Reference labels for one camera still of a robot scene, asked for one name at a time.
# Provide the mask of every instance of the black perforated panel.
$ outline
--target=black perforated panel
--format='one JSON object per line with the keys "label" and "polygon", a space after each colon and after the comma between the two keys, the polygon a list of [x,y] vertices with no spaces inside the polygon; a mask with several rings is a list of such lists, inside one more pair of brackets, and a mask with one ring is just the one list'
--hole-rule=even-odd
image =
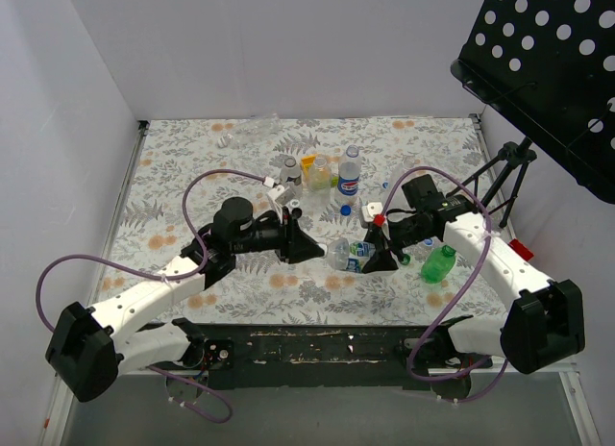
{"label": "black perforated panel", "polygon": [[484,0],[452,72],[615,203],[615,0]]}

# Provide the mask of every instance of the gray floor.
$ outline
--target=gray floor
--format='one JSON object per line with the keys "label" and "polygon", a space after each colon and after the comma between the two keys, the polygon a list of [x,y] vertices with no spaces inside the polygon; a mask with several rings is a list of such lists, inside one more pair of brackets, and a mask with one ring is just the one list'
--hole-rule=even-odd
{"label": "gray floor", "polygon": [[[472,376],[476,388],[493,375]],[[213,425],[167,401],[164,378],[126,376],[75,402],[63,445],[578,445],[559,375],[506,374],[486,398],[453,407],[394,387],[250,388],[225,392],[235,417]],[[212,400],[199,406],[222,414]]]}

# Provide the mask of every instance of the red object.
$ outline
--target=red object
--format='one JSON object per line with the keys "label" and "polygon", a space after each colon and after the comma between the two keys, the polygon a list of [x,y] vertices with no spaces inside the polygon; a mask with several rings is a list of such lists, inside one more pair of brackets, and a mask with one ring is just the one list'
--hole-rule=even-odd
{"label": "red object", "polygon": [[376,225],[377,227],[381,227],[382,225],[384,225],[385,221],[386,221],[386,217],[382,215],[381,213],[379,213],[378,215],[374,217],[374,225]]}
{"label": "red object", "polygon": [[525,261],[530,261],[534,257],[533,252],[524,246],[519,239],[513,239],[508,243],[508,246],[510,246],[510,249],[519,254],[519,257]]}

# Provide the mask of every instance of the floral tablecloth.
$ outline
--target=floral tablecloth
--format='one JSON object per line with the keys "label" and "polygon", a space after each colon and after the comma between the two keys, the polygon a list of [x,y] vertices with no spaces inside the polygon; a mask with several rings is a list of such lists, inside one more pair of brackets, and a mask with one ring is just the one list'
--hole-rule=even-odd
{"label": "floral tablecloth", "polygon": [[[441,168],[459,179],[485,160],[469,118],[286,119],[276,136],[240,150],[219,149],[218,138],[236,122],[151,123],[111,250],[112,260],[156,271],[176,256],[191,240],[182,217],[183,192],[205,170],[222,167],[277,177],[288,156],[299,159],[319,152],[335,163],[349,144],[357,144],[362,155],[359,196],[367,202],[381,200],[383,182],[403,157],[412,157],[417,165]],[[439,176],[434,179],[442,189],[452,187]],[[487,179],[481,180],[482,191],[488,186]],[[259,214],[268,210],[266,189],[236,176],[210,176],[192,191],[188,203],[191,218],[197,227],[209,223],[221,203],[232,196],[249,199]],[[332,200],[329,204],[305,203],[303,208],[300,223],[315,238],[364,236],[356,210],[344,217]],[[457,256],[455,268],[442,284],[426,285],[419,271],[431,249],[426,243],[408,248],[410,265],[400,266],[388,277],[334,271],[320,259],[286,265],[272,252],[242,255],[233,273],[166,311],[160,319],[186,316],[197,323],[427,325],[471,272],[471,265]],[[97,300],[138,281],[107,269]],[[478,279],[451,316],[503,312],[495,292]]]}

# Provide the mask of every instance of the tabletop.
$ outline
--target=tabletop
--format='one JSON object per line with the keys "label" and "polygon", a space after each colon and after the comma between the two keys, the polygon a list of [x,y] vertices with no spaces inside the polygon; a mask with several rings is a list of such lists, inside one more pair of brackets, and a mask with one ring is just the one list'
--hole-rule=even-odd
{"label": "tabletop", "polygon": [[[192,235],[185,225],[181,201],[197,175],[229,168],[277,177],[285,158],[297,160],[323,153],[335,164],[350,144],[359,146],[362,167],[360,201],[381,201],[383,183],[404,157],[431,165],[463,180],[485,163],[486,155],[470,118],[370,117],[347,119],[283,119],[282,129],[242,149],[218,148],[218,139],[235,120],[152,121],[138,168],[111,249],[111,260],[143,271],[157,271],[179,254]],[[453,187],[433,176],[444,191]],[[489,186],[480,180],[480,193]],[[211,175],[188,200],[195,226],[210,223],[222,202],[232,196],[249,199],[255,215],[267,211],[268,188],[227,174]],[[303,204],[301,227],[312,237],[333,241],[341,236],[363,239],[357,210],[342,216],[333,198],[328,204]],[[507,239],[508,232],[502,233]],[[408,266],[390,276],[346,273],[324,260],[295,265],[279,263],[273,252],[238,256],[237,268],[199,295],[175,305],[159,319],[185,316],[196,323],[429,325],[453,299],[472,265],[457,255],[454,269],[438,285],[427,285],[420,268],[433,247],[421,242],[407,248]],[[108,268],[96,301],[105,300],[140,279]],[[451,312],[499,315],[504,305],[478,278]]]}

